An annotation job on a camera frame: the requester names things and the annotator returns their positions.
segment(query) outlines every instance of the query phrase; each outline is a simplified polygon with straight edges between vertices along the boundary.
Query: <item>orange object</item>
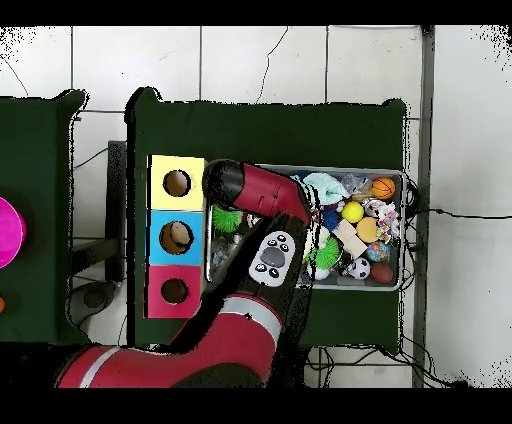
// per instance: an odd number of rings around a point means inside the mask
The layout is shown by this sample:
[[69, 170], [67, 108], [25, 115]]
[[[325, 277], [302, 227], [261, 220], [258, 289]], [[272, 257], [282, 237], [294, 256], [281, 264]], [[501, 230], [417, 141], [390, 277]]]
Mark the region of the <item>orange object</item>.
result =
[[372, 183], [372, 193], [377, 199], [389, 199], [395, 193], [395, 183], [391, 178], [377, 178]]

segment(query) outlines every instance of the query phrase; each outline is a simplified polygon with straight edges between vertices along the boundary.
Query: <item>toy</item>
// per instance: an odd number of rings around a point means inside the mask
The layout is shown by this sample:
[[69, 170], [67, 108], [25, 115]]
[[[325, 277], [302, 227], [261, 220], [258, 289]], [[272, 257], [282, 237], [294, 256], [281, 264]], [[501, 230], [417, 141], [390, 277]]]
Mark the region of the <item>toy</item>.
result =
[[361, 193], [361, 190], [370, 180], [366, 177], [356, 177], [353, 174], [347, 174], [341, 179], [341, 183], [351, 195]]
[[325, 280], [331, 273], [328, 269], [320, 269], [315, 267], [315, 275], [313, 277], [313, 268], [310, 264], [307, 266], [307, 271], [308, 275], [313, 279], [313, 281]]
[[341, 216], [352, 224], [360, 221], [363, 215], [363, 207], [357, 202], [348, 202], [341, 211]]
[[[190, 318], [199, 308], [204, 289], [206, 161], [150, 155], [147, 163], [150, 226], [144, 317]], [[215, 223], [225, 223], [219, 211], [213, 215]]]
[[357, 236], [365, 243], [377, 241], [377, 220], [369, 216], [357, 223]]
[[247, 214], [247, 225], [249, 226], [249, 228], [252, 228], [254, 227], [254, 225], [260, 220], [259, 217], [257, 217], [256, 215], [252, 215], [250, 213]]
[[379, 216], [379, 209], [386, 206], [382, 200], [368, 198], [362, 202], [364, 213], [372, 218]]
[[370, 275], [373, 281], [379, 284], [389, 284], [393, 280], [393, 270], [382, 262], [372, 264]]
[[370, 275], [370, 263], [364, 258], [357, 258], [348, 272], [356, 280], [364, 280]]
[[242, 222], [241, 211], [226, 211], [218, 205], [213, 205], [213, 226], [223, 233], [233, 233]]
[[372, 183], [372, 193], [377, 199], [389, 199], [395, 193], [395, 183], [391, 178], [377, 178]]
[[[319, 240], [318, 240], [318, 246], [313, 246], [317, 231], [320, 231], [319, 233]], [[308, 254], [311, 252], [313, 248], [319, 247], [320, 249], [323, 249], [325, 247], [325, 244], [327, 242], [327, 239], [329, 238], [329, 230], [325, 227], [322, 227], [320, 224], [317, 224], [314, 221], [311, 221], [311, 224], [308, 228], [308, 232], [306, 235], [306, 242], [304, 243], [304, 255], [302, 256], [303, 259], [306, 259]]]
[[353, 259], [361, 256], [366, 250], [366, 244], [356, 236], [357, 230], [346, 219], [338, 224], [333, 234], [343, 243], [343, 249], [350, 253]]
[[148, 156], [151, 171], [151, 209], [200, 211], [206, 161], [203, 158]]
[[400, 237], [398, 214], [393, 203], [379, 208], [379, 220], [377, 221], [377, 238], [389, 243], [392, 238]]
[[383, 262], [389, 258], [389, 246], [376, 241], [370, 244], [366, 249], [366, 256], [372, 262]]
[[343, 248], [349, 252], [354, 259], [356, 259], [365, 252], [367, 246], [359, 237], [354, 236], [344, 244]]
[[314, 263], [319, 269], [329, 269], [334, 266], [340, 255], [338, 242], [334, 237], [329, 237], [323, 249], [312, 249], [307, 261]]
[[330, 210], [323, 210], [321, 212], [322, 215], [322, 225], [327, 228], [329, 231], [333, 231], [336, 226], [338, 225], [338, 214], [336, 211], [330, 209]]
[[304, 181], [302, 181], [299, 175], [292, 175], [291, 179], [297, 181], [300, 184], [302, 190], [304, 191], [304, 194], [306, 195], [306, 200], [313, 208], [320, 207], [318, 193], [316, 192], [313, 186], [311, 186], [310, 184], [306, 184]]
[[25, 239], [25, 221], [14, 207], [0, 197], [0, 268], [9, 265]]
[[350, 224], [350, 222], [348, 222], [346, 219], [343, 219], [332, 233], [343, 243], [346, 243], [357, 234], [357, 230], [352, 224]]
[[350, 197], [350, 194], [347, 192], [346, 188], [343, 187], [343, 184], [333, 176], [324, 172], [309, 174], [304, 178], [303, 183], [315, 188], [321, 205], [331, 205], [339, 202], [343, 198]]

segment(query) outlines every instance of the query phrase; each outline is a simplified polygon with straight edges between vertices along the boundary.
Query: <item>gray bin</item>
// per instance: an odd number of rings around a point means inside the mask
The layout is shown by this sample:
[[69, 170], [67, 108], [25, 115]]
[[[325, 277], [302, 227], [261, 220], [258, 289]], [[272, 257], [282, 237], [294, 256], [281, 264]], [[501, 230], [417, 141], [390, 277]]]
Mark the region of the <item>gray bin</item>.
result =
[[[390, 261], [389, 265], [393, 269], [395, 284], [378, 284], [371, 281], [371, 278], [367, 278], [366, 280], [356, 280], [350, 276], [339, 276], [334, 271], [331, 272], [329, 277], [324, 280], [315, 281], [313, 284], [313, 289], [321, 289], [321, 290], [359, 290], [359, 291], [382, 291], [389, 292], [397, 290], [402, 283], [402, 275], [404, 268], [404, 238], [405, 238], [405, 229], [404, 229], [404, 218], [405, 218], [405, 204], [406, 204], [406, 183], [405, 183], [405, 175], [401, 171], [394, 171], [388, 169], [365, 169], [365, 168], [329, 168], [329, 167], [315, 167], [315, 166], [291, 166], [291, 165], [268, 165], [268, 164], [260, 164], [262, 168], [266, 168], [275, 172], [279, 172], [284, 175], [295, 175], [300, 171], [310, 171], [310, 172], [325, 172], [327, 174], [332, 175], [337, 179], [343, 178], [346, 174], [354, 174], [358, 176], [366, 176], [370, 179], [375, 179], [378, 177], [389, 177], [395, 183], [395, 193], [391, 197], [391, 201], [395, 204], [396, 210], [400, 216], [400, 240], [396, 245], [390, 245]], [[213, 234], [212, 231], [212, 220], [211, 213], [209, 213], [208, 218], [208, 234]], [[211, 239], [207, 242], [207, 263], [206, 263], [206, 273], [208, 276], [208, 280], [211, 281], [209, 277], [210, 274], [210, 259], [212, 252], [210, 251]], [[299, 279], [297, 282], [297, 286], [299, 286], [302, 281]]]

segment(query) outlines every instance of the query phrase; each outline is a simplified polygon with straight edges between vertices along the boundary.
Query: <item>white toy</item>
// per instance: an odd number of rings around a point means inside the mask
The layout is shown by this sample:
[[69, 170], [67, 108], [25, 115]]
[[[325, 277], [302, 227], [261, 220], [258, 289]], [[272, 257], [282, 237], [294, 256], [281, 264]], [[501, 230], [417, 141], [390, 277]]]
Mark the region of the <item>white toy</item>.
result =
[[[316, 232], [318, 230], [318, 227], [320, 227], [320, 235], [318, 240], [318, 246], [313, 246], [314, 238], [316, 237]], [[327, 239], [329, 238], [329, 230], [325, 227], [322, 227], [320, 224], [316, 223], [315, 221], [311, 221], [311, 224], [308, 228], [308, 232], [306, 235], [306, 243], [304, 244], [304, 255], [302, 259], [306, 259], [306, 256], [309, 255], [309, 252], [313, 248], [318, 247], [318, 249], [323, 249], [327, 243]]]
[[[311, 267], [310, 264], [308, 264], [308, 266], [307, 266], [307, 271], [308, 271], [309, 277], [313, 278], [313, 268]], [[315, 268], [315, 279], [313, 281], [325, 280], [329, 276], [330, 273], [331, 272], [328, 269]]]
[[364, 280], [370, 275], [370, 262], [364, 258], [357, 258], [352, 265], [350, 265], [349, 275], [356, 280]]

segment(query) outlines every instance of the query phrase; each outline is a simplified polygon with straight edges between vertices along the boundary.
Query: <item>pink bowl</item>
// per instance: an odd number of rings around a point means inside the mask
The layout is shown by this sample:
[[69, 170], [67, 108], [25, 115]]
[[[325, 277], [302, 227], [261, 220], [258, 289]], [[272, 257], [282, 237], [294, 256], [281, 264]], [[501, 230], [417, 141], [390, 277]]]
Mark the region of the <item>pink bowl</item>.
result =
[[25, 238], [25, 221], [14, 207], [0, 197], [0, 268], [9, 265]]

